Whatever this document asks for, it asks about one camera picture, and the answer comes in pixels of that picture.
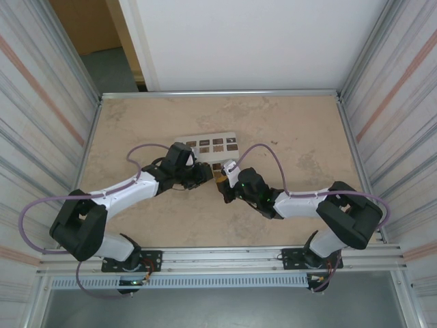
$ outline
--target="table surface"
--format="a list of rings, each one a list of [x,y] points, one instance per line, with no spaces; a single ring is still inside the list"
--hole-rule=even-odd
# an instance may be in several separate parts
[[[332,96],[127,98],[104,101],[81,188],[109,187],[135,173],[125,160],[145,143],[170,146],[184,135],[236,132],[240,153],[265,143],[277,153],[291,191],[312,191],[342,180],[360,189],[339,112]],[[133,154],[142,166],[164,156],[161,148]],[[282,188],[270,153],[257,148],[242,163]],[[267,220],[238,200],[225,204],[213,180],[192,191],[167,191],[116,215],[107,230],[142,247],[302,245],[321,219]]]

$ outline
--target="floor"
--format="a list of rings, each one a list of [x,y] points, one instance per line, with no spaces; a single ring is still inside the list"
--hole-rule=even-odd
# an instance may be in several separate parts
[[[305,288],[140,290],[102,301],[52,292],[43,327],[405,327],[390,273],[337,273],[325,295]]]
[[[123,48],[97,51],[81,59],[100,93],[138,92]]]
[[[227,131],[236,133],[241,154],[256,143],[271,146],[292,191],[319,190],[334,180],[360,188],[332,96],[107,99],[81,188],[99,190],[131,177],[135,171],[125,157],[139,144],[169,146],[179,136]],[[145,166],[163,154],[147,148],[133,158]],[[242,165],[254,167],[271,187],[282,187],[265,149],[254,150]],[[107,224],[142,247],[302,245],[325,227],[320,218],[267,220],[239,200],[225,204],[212,180],[136,203]]]

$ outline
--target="aluminum frame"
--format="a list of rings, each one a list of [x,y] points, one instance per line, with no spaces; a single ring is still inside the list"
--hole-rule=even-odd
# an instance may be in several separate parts
[[[363,190],[371,191],[367,175],[359,157],[358,149],[354,142],[352,131],[342,104],[339,102],[335,90],[261,90],[261,91],[218,91],[218,92],[149,92],[134,94],[103,94],[102,99],[114,98],[176,98],[176,97],[220,97],[220,96],[334,96],[343,122],[343,127],[350,146],[352,157],[362,184]],[[83,171],[89,155],[92,139],[96,132],[98,117],[102,103],[96,113],[85,154],[78,172],[76,186],[80,184]],[[209,248],[165,248],[163,271],[156,275],[175,274],[217,274],[238,273],[241,275],[254,273],[282,273],[281,262],[276,256],[282,248],[292,246],[273,247],[209,247]],[[390,271],[397,290],[397,296],[401,303],[404,317],[408,328],[422,327],[418,314],[414,311],[414,298],[406,288],[406,280],[403,271],[406,265],[403,260],[401,249],[396,244],[370,244],[366,250],[357,251],[345,249],[343,252],[345,267],[341,271]],[[70,255],[45,255],[38,268],[36,284],[33,289],[33,301],[29,306],[29,315],[23,327],[40,327],[48,304],[51,286],[54,277],[72,276],[75,274],[77,261]],[[83,264],[81,276],[102,276],[100,271],[101,259],[91,258]],[[290,273],[307,272],[290,271]]]

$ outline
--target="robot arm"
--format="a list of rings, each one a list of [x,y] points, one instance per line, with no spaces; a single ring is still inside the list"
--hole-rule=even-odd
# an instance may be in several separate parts
[[[133,176],[89,194],[103,194],[102,197],[67,200],[53,222],[50,236],[78,261],[100,256],[113,258],[126,269],[133,269],[139,262],[140,246],[127,236],[104,232],[106,222],[125,208],[160,195],[175,184],[193,189],[211,179],[212,170],[207,163],[196,163],[190,147],[174,143],[165,157],[143,167],[138,178]],[[135,183],[124,189],[132,180],[136,180]],[[77,189],[70,195],[86,194]]]
[[[304,249],[305,262],[312,267],[344,247],[366,248],[382,218],[382,211],[365,197],[352,195],[321,195],[306,197],[303,193],[290,193],[269,188],[263,178],[251,167],[240,170],[235,161],[223,167],[223,176],[217,181],[225,203],[239,198],[268,219],[285,219],[296,216],[321,217],[329,229],[315,232]],[[326,191],[354,189],[344,182],[334,182]]]

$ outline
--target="orange stripe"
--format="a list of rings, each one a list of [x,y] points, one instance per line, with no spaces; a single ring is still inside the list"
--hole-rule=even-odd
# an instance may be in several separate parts
[[[44,88],[38,83],[38,81],[36,81],[35,77],[25,67],[23,62],[18,58],[16,53],[12,50],[12,48],[9,46],[9,44],[6,42],[2,35],[0,35],[0,49],[3,51],[6,57],[8,57],[8,59],[14,64],[16,69],[24,76],[24,78],[27,80],[33,90],[35,90],[35,92],[38,94],[38,96],[40,96],[40,98],[46,103],[48,108],[50,108],[53,113],[55,113],[57,118],[67,128],[68,132],[70,132],[72,136],[77,140],[77,142],[79,142],[79,144],[83,146],[85,144],[85,141],[83,140],[81,135],[62,114],[61,110],[53,102],[53,100],[47,94],[46,90],[44,90]]]
[[[411,77],[412,73],[422,64],[423,60],[428,56],[434,46],[437,44],[437,30],[432,34],[432,36],[428,39],[422,49],[417,53],[416,57],[412,60],[411,64],[407,67],[405,73],[399,79],[399,81],[395,84],[393,89],[386,95],[382,103],[378,106],[376,111],[372,114],[369,121],[364,125],[363,129],[356,136],[357,142],[363,138],[363,135],[369,130],[370,126],[376,121],[378,116],[384,111],[387,105],[392,101],[393,97],[398,93],[404,83]]]
[[[0,258],[5,258],[7,260],[22,262],[25,264],[33,265],[37,267],[40,265],[40,259],[33,256],[21,253],[15,249],[0,246]]]
[[[434,254],[437,254],[437,241],[406,251],[404,253],[404,260],[410,262]]]

